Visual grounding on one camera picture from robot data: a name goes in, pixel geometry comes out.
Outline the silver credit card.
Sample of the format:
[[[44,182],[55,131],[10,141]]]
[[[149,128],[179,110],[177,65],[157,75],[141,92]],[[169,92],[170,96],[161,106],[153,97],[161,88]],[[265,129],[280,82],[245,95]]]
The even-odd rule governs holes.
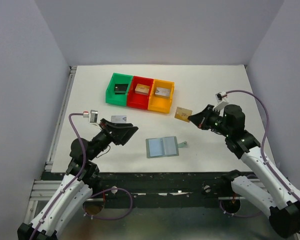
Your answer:
[[[127,122],[126,115],[112,115],[110,121],[116,124],[125,124]]]

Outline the gold credit card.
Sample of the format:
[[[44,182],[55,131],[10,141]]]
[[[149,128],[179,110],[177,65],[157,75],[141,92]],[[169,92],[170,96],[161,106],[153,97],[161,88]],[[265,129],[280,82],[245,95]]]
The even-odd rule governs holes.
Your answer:
[[[174,118],[189,123],[190,120],[188,117],[191,116],[192,113],[192,110],[178,106],[176,108]]]

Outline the green leather card holder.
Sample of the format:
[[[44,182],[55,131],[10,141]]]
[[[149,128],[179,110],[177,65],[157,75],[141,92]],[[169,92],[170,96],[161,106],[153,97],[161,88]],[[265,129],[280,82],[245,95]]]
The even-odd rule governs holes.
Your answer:
[[[179,156],[179,149],[188,145],[186,141],[178,143],[176,136],[148,138],[145,144],[148,159]]]

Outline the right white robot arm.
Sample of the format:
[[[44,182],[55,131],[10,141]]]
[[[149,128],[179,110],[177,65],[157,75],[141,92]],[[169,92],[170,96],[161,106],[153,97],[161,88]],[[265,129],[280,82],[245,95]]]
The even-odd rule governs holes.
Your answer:
[[[265,186],[261,189],[237,170],[225,175],[220,191],[244,197],[269,220],[271,227],[282,238],[300,232],[300,190],[278,170],[261,149],[259,141],[245,129],[246,116],[235,104],[225,106],[223,114],[213,105],[188,117],[201,130],[210,130],[225,137],[227,148]]]

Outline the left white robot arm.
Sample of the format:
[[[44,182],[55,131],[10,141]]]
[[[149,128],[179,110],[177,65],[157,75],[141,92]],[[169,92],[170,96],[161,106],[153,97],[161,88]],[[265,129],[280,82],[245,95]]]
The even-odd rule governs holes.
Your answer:
[[[74,129],[76,139],[70,146],[71,161],[59,187],[30,223],[20,225],[18,239],[59,239],[84,202],[105,193],[100,184],[100,170],[92,161],[111,143],[124,146],[138,127],[131,123],[112,123],[104,118],[98,125],[100,132],[92,140],[80,137],[78,130]]]

